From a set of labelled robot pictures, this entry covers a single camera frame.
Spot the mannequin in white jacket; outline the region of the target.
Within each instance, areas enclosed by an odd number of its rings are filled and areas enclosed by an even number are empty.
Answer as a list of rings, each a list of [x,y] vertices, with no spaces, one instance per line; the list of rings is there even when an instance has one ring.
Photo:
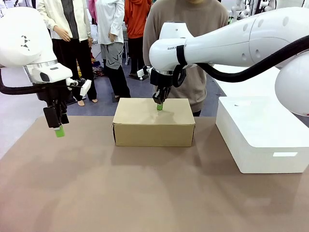
[[[59,63],[72,71],[72,78],[91,81],[88,99],[97,103],[91,62],[91,27],[85,0],[38,0],[36,9],[42,15],[53,43]]]

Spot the white plastic storage box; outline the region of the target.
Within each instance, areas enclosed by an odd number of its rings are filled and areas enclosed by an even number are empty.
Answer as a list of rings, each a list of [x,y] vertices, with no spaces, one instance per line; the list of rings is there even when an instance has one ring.
[[[220,97],[216,126],[243,174],[303,173],[309,128],[277,100]]]

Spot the mannequin in white shirt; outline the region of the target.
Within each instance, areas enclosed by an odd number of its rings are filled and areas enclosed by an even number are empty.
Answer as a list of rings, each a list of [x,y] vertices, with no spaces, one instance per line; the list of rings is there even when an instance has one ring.
[[[125,0],[96,0],[98,43],[104,71],[116,98],[130,98],[130,90],[122,67],[124,47],[123,20]]]

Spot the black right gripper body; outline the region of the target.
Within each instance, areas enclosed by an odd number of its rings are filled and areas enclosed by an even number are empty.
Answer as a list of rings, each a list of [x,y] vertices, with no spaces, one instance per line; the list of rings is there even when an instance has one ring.
[[[173,75],[162,74],[152,69],[150,72],[150,84],[159,88],[171,87],[173,86]]]

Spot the mannequin in orange hoodie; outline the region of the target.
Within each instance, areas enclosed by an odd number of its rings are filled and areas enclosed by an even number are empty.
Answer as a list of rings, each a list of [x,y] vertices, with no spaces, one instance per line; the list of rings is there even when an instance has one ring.
[[[125,0],[125,25],[128,37],[128,52],[131,58],[130,77],[144,66],[143,33],[152,0]]]

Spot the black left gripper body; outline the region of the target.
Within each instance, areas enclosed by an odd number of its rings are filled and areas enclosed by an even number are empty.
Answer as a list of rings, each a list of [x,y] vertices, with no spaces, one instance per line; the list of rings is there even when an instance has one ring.
[[[66,101],[69,99],[69,96],[70,91],[67,87],[50,86],[37,93],[38,99],[46,102],[47,106],[51,106],[54,102],[57,102],[64,108],[67,108]]]

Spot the pink hanging garment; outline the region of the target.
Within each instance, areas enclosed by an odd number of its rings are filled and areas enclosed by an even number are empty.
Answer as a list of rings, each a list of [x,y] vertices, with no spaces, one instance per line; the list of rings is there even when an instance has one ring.
[[[88,10],[94,24],[97,24],[96,0],[88,0]]]

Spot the person in beige sweater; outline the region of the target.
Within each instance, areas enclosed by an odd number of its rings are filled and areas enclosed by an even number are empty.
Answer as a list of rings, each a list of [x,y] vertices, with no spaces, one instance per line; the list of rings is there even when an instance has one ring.
[[[224,27],[228,23],[228,12],[218,0],[157,0],[147,16],[143,34],[143,60],[150,66],[149,50],[159,39],[165,22],[184,22],[196,37]],[[186,69],[186,78],[178,88],[172,88],[171,98],[189,100],[193,116],[200,116],[207,96],[206,73],[199,67]]]

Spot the brown cardboard shoe box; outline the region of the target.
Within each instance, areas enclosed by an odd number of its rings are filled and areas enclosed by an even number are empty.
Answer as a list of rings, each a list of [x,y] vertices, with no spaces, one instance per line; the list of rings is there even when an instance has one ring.
[[[195,125],[188,99],[121,98],[112,121],[116,146],[190,147]]]

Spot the colourful clothes pile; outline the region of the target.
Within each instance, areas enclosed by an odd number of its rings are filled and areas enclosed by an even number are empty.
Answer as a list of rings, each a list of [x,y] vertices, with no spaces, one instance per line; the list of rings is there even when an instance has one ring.
[[[96,60],[93,54],[91,54],[91,63],[92,63],[94,79],[96,79],[97,77],[105,76],[105,73],[104,73],[103,67],[101,66],[100,61]]]

